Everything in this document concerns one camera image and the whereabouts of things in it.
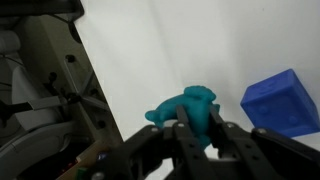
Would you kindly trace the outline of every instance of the bolt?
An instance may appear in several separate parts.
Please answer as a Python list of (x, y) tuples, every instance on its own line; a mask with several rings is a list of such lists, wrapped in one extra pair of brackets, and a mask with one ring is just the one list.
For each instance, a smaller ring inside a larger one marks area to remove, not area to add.
[(228, 128), (233, 128), (233, 127), (234, 127), (234, 124), (228, 123), (227, 126), (228, 126)]
[(102, 129), (106, 127), (106, 123), (104, 121), (98, 121), (98, 126)]
[(53, 83), (54, 81), (57, 80), (57, 77), (58, 77), (57, 73), (51, 72), (51, 73), (49, 74), (48, 79), (49, 79), (50, 83)]
[(96, 172), (91, 176), (91, 180), (103, 180), (104, 179), (104, 173), (102, 172)]
[(66, 55), (66, 60), (68, 63), (73, 63), (76, 61), (76, 57), (74, 55)]
[(178, 126), (179, 126), (179, 127), (184, 127), (184, 124), (179, 123)]
[(152, 131), (152, 132), (157, 132), (157, 131), (158, 131), (158, 128), (153, 127), (153, 128), (151, 128), (151, 131)]
[(96, 88), (90, 90), (90, 95), (91, 95), (91, 96), (92, 96), (92, 95), (96, 95), (96, 94), (98, 94), (98, 93), (99, 93), (99, 91), (98, 91), (98, 89), (96, 89)]
[(258, 129), (258, 132), (261, 133), (261, 134), (267, 133), (267, 131), (265, 129), (262, 129), (262, 128)]

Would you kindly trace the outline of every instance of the blue cube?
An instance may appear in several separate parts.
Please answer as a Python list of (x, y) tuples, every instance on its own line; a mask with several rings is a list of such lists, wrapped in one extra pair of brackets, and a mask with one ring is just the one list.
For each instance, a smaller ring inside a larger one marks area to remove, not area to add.
[(292, 69), (249, 86), (241, 106), (255, 127), (287, 137), (320, 131), (317, 107)]

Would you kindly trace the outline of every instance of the black bracket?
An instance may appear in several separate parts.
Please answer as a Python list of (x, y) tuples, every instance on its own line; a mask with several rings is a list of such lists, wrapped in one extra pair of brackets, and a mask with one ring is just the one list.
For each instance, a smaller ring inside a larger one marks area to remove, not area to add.
[(174, 169), (165, 180), (318, 179), (320, 153), (269, 129), (252, 133), (225, 122), (210, 108), (210, 137), (219, 159), (208, 159), (177, 106), (172, 127), (146, 126), (108, 157), (91, 167), (84, 179), (142, 180), (171, 158)]
[(70, 33), (75, 41), (81, 43), (74, 21), (84, 15), (81, 0), (1, 0), (0, 17), (41, 16), (45, 14), (67, 14)]

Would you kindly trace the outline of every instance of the wire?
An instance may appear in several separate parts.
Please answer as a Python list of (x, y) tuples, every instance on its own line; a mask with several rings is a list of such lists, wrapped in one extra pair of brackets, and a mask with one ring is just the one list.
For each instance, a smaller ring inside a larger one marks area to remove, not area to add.
[(20, 129), (21, 129), (21, 125), (19, 125), (18, 129), (17, 129), (15, 132), (13, 132), (13, 133), (11, 133), (11, 134), (9, 134), (9, 135), (6, 135), (6, 136), (0, 136), (0, 138), (3, 139), (3, 138), (11, 137), (12, 135), (14, 135), (14, 134), (16, 134), (17, 132), (19, 132)]
[(4, 55), (4, 54), (0, 54), (0, 55), (1, 55), (3, 58), (5, 58), (5, 59), (8, 59), (8, 60), (10, 60), (10, 61), (13, 61), (13, 62), (19, 64), (20, 66), (24, 66), (21, 62), (18, 62), (17, 60), (14, 60), (14, 59), (12, 59), (12, 58), (10, 58), (10, 57), (7, 57), (7, 56)]
[(0, 82), (1, 85), (4, 85), (4, 86), (8, 86), (8, 87), (12, 87), (11, 84), (8, 84), (8, 83), (4, 83), (4, 82)]
[(67, 21), (67, 20), (63, 19), (62, 17), (59, 17), (59, 16), (57, 16), (57, 15), (55, 15), (55, 14), (48, 14), (48, 16), (51, 16), (51, 17), (53, 17), (53, 18), (56, 18), (56, 19), (58, 19), (58, 20), (60, 20), (60, 21), (62, 21), (62, 22), (64, 22), (64, 23), (67, 23), (67, 24), (70, 23), (69, 21)]

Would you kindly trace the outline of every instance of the teal toy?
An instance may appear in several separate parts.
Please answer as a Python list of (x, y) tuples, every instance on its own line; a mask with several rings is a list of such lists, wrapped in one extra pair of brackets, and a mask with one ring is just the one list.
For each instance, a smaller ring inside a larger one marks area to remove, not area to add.
[(183, 94), (170, 98), (161, 103), (156, 110), (145, 114), (147, 120), (163, 128), (164, 122), (177, 119), (176, 106), (183, 105), (189, 117), (190, 127), (199, 139), (201, 146), (205, 149), (210, 145), (210, 139), (206, 136), (209, 127), (209, 106), (213, 105), (217, 111), (219, 104), (213, 104), (216, 95), (204, 86), (190, 86), (184, 89)]

